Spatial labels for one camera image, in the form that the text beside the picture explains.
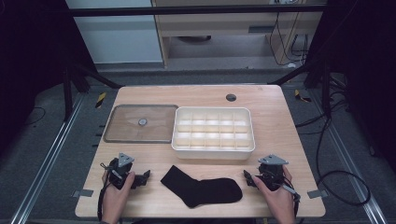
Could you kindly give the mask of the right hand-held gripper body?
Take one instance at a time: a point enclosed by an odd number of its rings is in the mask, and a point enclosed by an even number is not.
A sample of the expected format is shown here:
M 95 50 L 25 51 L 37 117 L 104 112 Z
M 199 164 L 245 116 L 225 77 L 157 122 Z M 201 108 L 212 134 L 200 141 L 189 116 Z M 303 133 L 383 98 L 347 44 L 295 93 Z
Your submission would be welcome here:
M 260 158 L 258 162 L 259 178 L 265 186 L 271 191 L 279 189 L 284 182 L 283 166 L 288 162 L 274 154 Z

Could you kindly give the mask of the white cabinet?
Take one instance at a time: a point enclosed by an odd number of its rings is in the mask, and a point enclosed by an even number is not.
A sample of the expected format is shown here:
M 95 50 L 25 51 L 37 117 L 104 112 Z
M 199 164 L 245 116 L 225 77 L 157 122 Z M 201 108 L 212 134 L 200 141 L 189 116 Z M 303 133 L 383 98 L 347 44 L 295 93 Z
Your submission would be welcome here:
M 150 0 L 65 0 L 70 9 L 151 7 Z M 152 16 L 75 17 L 95 64 L 161 63 Z

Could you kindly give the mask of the aluminium floor rail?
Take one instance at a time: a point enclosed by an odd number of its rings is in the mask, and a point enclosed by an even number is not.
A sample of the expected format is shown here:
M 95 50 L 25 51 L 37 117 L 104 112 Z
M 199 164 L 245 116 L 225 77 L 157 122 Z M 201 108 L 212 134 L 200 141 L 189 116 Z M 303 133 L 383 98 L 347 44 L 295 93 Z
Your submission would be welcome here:
M 69 135 L 73 124 L 78 116 L 81 109 L 81 105 L 85 100 L 85 95 L 78 93 L 76 96 L 76 101 L 73 103 L 72 112 L 70 116 L 63 122 L 60 131 L 57 133 L 52 145 L 47 153 L 45 159 L 43 160 L 35 178 L 25 194 L 22 202 L 18 206 L 18 209 L 14 213 L 10 224 L 25 224 L 28 217 L 30 216 L 33 207 L 35 206 L 36 200 L 40 195 L 44 185 L 50 175 L 50 172 L 57 161 L 57 158 L 62 151 L 64 142 Z
M 367 197 L 370 190 L 365 187 L 361 171 L 348 153 L 347 147 L 343 142 L 340 133 L 331 122 L 329 122 L 326 127 L 332 140 L 332 144 L 334 145 L 334 150 L 340 162 L 343 164 L 344 169 L 348 174 L 353 174 L 353 176 L 349 178 L 349 181 L 351 182 L 360 202 L 364 203 L 362 207 L 370 222 L 372 224 L 388 224 L 388 221 L 377 203 L 374 194 L 371 193 L 371 197 Z

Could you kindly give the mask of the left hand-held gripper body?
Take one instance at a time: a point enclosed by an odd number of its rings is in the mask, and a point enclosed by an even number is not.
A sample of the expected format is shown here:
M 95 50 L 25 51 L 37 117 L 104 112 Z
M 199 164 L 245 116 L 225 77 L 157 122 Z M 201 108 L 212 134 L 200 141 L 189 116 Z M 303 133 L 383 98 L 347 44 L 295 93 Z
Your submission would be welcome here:
M 117 189 L 122 189 L 126 178 L 132 168 L 134 158 L 122 152 L 109 164 L 109 182 Z

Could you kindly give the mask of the transparent lid with knob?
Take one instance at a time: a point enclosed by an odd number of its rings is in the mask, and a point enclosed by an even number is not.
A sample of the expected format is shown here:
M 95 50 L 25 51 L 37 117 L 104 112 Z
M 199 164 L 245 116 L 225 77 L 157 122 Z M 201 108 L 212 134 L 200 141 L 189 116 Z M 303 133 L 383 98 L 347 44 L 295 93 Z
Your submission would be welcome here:
M 107 143 L 167 144 L 177 105 L 117 105 L 103 135 Z

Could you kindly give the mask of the black stand leg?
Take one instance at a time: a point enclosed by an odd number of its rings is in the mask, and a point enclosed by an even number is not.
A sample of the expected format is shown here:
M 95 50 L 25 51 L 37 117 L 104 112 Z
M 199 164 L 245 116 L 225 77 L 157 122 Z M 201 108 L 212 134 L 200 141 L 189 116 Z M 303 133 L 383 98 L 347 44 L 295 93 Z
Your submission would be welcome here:
M 329 118 L 331 116 L 331 105 L 330 105 L 330 65 L 326 59 L 315 59 L 311 60 L 299 68 L 294 69 L 284 77 L 281 77 L 275 81 L 269 82 L 269 85 L 281 86 L 288 80 L 291 80 L 302 73 L 307 73 L 307 77 L 304 80 L 304 85 L 308 88 L 314 88 L 321 82 L 321 108 L 325 116 Z
M 105 84 L 111 89 L 120 89 L 121 84 L 111 81 L 101 76 L 95 69 L 90 69 L 84 65 L 74 63 L 67 65 L 63 70 L 64 86 L 64 121 L 67 121 L 73 114 L 72 88 L 74 84 L 78 92 L 88 92 L 91 88 L 85 76 Z

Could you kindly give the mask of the grey metal table bracket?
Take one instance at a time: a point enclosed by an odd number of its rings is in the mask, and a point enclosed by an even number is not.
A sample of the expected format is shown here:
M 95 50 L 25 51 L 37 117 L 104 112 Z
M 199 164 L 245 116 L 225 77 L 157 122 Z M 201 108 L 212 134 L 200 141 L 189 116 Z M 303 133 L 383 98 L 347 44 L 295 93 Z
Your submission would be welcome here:
M 316 189 L 316 190 L 312 190 L 312 191 L 308 191 L 307 195 L 310 199 L 314 199 L 314 198 L 325 198 L 329 196 L 329 193 L 327 190 L 320 190 L 320 189 Z
M 78 189 L 78 190 L 74 190 L 71 193 L 71 196 L 73 198 L 91 197 L 92 195 L 93 195 L 93 191 L 91 189 Z

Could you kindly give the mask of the person's right hand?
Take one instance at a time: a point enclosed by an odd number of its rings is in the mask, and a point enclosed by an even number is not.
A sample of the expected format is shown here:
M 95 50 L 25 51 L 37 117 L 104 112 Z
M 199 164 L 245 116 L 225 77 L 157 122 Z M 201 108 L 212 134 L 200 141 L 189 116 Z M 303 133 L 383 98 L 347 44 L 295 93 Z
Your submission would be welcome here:
M 257 177 L 252 177 L 259 191 L 262 193 L 269 210 L 274 218 L 295 218 L 293 195 L 284 188 L 269 190 Z

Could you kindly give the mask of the black sock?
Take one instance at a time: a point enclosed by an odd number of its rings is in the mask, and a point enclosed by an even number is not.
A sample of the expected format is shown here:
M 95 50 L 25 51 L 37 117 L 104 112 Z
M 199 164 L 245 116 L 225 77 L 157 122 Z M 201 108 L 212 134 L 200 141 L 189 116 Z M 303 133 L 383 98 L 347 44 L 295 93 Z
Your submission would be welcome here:
M 204 204 L 236 203 L 243 198 L 239 185 L 231 178 L 197 180 L 173 165 L 161 183 L 189 208 Z

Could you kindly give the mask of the white divided organizer box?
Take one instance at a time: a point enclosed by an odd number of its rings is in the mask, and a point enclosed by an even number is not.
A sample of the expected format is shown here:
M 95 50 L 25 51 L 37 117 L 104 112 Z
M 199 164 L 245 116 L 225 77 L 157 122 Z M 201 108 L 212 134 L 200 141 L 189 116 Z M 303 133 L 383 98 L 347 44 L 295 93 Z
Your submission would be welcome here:
M 177 109 L 171 146 L 180 159 L 247 160 L 256 144 L 244 107 Z

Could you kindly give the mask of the light wooden desk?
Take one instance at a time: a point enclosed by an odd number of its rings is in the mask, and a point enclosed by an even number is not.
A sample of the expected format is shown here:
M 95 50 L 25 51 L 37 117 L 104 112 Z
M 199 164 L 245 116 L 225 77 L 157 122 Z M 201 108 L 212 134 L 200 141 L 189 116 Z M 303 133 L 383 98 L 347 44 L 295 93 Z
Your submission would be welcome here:
M 155 7 L 314 5 L 327 0 L 150 0 Z M 234 14 L 157 15 L 158 36 L 163 58 L 168 58 L 165 43 L 177 36 L 265 35 L 277 63 L 288 63 L 297 35 L 315 34 L 320 12 L 272 12 Z

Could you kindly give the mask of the black horizontal frame bar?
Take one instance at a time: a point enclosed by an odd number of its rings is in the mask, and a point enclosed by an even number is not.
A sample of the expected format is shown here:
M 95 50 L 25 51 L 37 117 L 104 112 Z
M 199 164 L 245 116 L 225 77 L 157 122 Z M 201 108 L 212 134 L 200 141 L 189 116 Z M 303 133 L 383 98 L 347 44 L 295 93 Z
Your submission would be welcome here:
M 185 6 L 185 7 L 117 7 L 68 9 L 74 17 L 95 16 L 146 16 L 146 15 L 189 15 L 230 13 L 272 13 L 272 12 L 318 12 L 326 5 L 241 5 L 241 6 Z

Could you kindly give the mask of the person's left hand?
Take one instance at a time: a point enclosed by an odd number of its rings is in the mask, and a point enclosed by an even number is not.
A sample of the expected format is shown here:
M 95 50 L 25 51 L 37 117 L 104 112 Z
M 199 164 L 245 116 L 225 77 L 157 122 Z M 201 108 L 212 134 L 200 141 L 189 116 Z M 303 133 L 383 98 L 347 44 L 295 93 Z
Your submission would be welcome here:
M 103 198 L 103 216 L 102 217 L 118 217 L 122 214 L 127 199 L 130 194 L 131 186 L 134 183 L 135 172 L 131 171 L 124 183 L 122 189 L 117 189 L 113 185 L 106 188 Z

